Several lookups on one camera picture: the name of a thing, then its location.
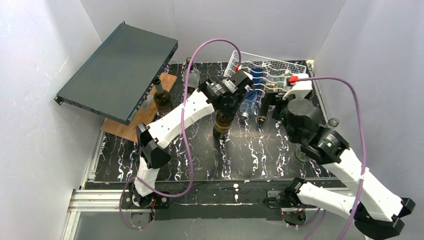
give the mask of brown bottle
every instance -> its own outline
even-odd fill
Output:
[[[224,139],[231,128],[233,120],[234,116],[222,113],[220,110],[216,111],[215,125],[212,132],[213,137]]]
[[[159,116],[162,118],[168,113],[170,113],[173,109],[171,95],[167,90],[162,87],[162,83],[159,78],[153,80],[153,83],[156,87],[156,92],[154,93],[153,100],[156,104]]]

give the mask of white wall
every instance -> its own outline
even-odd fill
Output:
[[[57,240],[100,118],[53,98],[101,40],[79,0],[1,1],[0,239]]]
[[[178,40],[172,63],[203,42],[227,38],[241,51],[281,60],[314,59],[345,0],[81,0],[102,40],[127,24]],[[230,59],[233,47],[213,43],[196,62]]]
[[[318,76],[350,81],[358,91],[368,167],[417,207],[402,220],[401,239],[424,234],[424,2],[347,0],[315,59]],[[320,82],[329,117],[360,156],[356,113],[348,88]]]

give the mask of glass bottle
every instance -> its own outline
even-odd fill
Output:
[[[170,93],[162,87],[161,80],[156,78],[153,80],[156,92],[153,95],[154,103],[156,104],[159,116],[162,118],[173,109]]]
[[[192,60],[191,57],[187,57],[185,62],[187,63],[187,67],[189,66],[190,61]],[[187,87],[187,97],[190,97],[190,95],[199,87],[199,80],[200,80],[200,71],[195,69],[194,65],[191,65],[190,70],[186,69],[184,73],[184,80],[186,80],[186,75],[188,74],[188,87]]]
[[[231,123],[234,120],[234,116],[222,113],[220,110],[216,111],[215,125],[213,126],[213,137],[218,139],[224,139],[230,130]]]

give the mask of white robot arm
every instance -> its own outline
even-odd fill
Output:
[[[204,116],[215,112],[214,106],[211,103],[207,103],[207,100],[208,98],[201,91],[194,91],[187,99],[184,110],[184,126],[186,128]],[[180,104],[166,116],[147,125],[151,137],[157,139],[156,144],[160,148],[165,149],[171,141],[181,133],[180,119],[182,109],[183,105]],[[137,177],[155,188],[155,181],[158,177],[159,169],[160,168],[149,168],[146,159],[141,156]],[[142,197],[152,193],[152,190],[140,181],[136,180],[134,184],[137,192]]]
[[[356,193],[363,178],[362,194],[353,216],[355,226],[375,240],[398,236],[404,227],[401,217],[409,215],[415,203],[410,198],[400,198],[388,190],[366,168],[362,177],[362,163],[349,143],[333,128],[321,124],[322,112],[296,91],[284,96],[273,117],[281,119],[289,140],[301,144],[301,151],[332,172],[352,192]],[[283,203],[313,205],[344,218],[350,216],[354,197],[343,196],[318,188],[304,179],[295,178],[292,184],[275,199]]]
[[[159,169],[167,164],[171,158],[165,148],[181,133],[181,111],[183,108],[185,128],[216,110],[234,116],[245,93],[252,85],[252,76],[241,70],[230,78],[211,77],[199,85],[199,88],[187,99],[185,107],[180,104],[158,121],[147,126],[143,123],[137,126],[140,166],[137,179],[134,181],[136,193],[140,197],[145,197],[153,192],[138,179],[155,188]]]

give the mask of black marble surface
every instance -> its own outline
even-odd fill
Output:
[[[196,63],[200,70],[200,81],[218,75],[222,76],[227,63]],[[174,106],[181,103],[183,96],[183,72],[186,64],[170,64],[165,72],[177,76],[170,91]],[[310,97],[319,107],[315,94]],[[212,137],[215,115],[202,118],[186,133],[191,146],[195,180],[250,180],[334,177],[330,172],[311,160],[301,162],[294,156],[296,145],[288,141],[281,122],[271,118],[268,112],[266,122],[257,123],[258,108],[248,102],[240,106],[229,136],[226,140]],[[247,121],[240,121],[242,111],[250,111]],[[158,181],[183,181],[190,178],[190,169],[182,135],[167,148],[171,161],[159,171]],[[137,174],[139,167],[137,145],[129,140],[106,133],[96,169],[95,182],[125,182]]]

